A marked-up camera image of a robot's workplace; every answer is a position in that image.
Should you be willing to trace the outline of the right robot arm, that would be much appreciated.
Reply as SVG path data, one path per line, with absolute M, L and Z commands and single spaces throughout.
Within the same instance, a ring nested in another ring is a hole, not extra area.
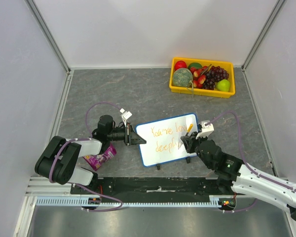
M 217 191 L 244 194 L 290 214 L 296 221 L 296 183 L 272 176 L 229 155 L 213 140 L 202 138 L 196 132 L 181 137 L 185 151 L 195 153 L 218 176 Z

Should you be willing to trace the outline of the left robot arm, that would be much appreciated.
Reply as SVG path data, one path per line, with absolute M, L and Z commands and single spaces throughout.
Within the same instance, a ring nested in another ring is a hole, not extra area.
M 65 139 L 54 136 L 35 164 L 35 173 L 49 179 L 51 183 L 81 184 L 87 194 L 98 190 L 95 173 L 76 165 L 79 158 L 86 158 L 96 171 L 101 165 L 116 155 L 112 141 L 123 141 L 126 146 L 146 144 L 146 140 L 136 133 L 132 125 L 123 122 L 116 127 L 112 116 L 103 115 L 90 138 Z

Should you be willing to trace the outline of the white orange marker pen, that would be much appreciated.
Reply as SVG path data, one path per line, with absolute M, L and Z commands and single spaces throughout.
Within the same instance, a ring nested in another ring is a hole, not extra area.
M 187 131 L 186 131 L 184 137 L 189 135 L 189 133 L 190 133 L 190 131 L 191 131 L 192 128 L 193 128 L 193 124 L 191 123 L 190 126 L 188 127 L 188 129 L 187 129 Z M 182 145 L 183 145 L 183 142 L 180 142 L 180 144 L 179 144 L 179 146 L 178 146 L 178 149 L 179 149 Z

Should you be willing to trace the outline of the blue framed whiteboard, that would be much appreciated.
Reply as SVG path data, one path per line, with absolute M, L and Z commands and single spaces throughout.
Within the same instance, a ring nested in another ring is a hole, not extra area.
M 197 116 L 194 113 L 155 120 L 136 126 L 136 132 L 145 144 L 140 145 L 140 154 L 145 167 L 168 163 L 196 156 L 187 153 L 181 141 L 190 125 L 190 132 L 197 131 Z

